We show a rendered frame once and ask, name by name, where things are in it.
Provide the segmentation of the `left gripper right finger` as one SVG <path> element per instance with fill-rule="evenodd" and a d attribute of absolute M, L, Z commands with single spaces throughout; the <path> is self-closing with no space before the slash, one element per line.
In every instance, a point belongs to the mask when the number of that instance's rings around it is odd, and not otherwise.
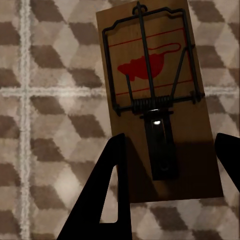
<path fill-rule="evenodd" d="M 218 133 L 215 140 L 215 152 L 240 192 L 240 138 Z"/>

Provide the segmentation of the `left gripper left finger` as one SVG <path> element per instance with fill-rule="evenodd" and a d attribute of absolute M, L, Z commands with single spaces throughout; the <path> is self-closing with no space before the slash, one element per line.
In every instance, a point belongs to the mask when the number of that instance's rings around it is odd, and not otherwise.
<path fill-rule="evenodd" d="M 118 220 L 99 223 L 113 167 L 118 164 Z M 125 134 L 107 142 L 57 240 L 132 240 Z"/>

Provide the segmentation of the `mousetrap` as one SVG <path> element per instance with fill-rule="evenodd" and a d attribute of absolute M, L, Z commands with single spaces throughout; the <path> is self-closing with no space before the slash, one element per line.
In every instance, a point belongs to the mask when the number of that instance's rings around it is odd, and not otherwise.
<path fill-rule="evenodd" d="M 188 0 L 136 0 L 96 20 L 129 203 L 224 197 Z"/>

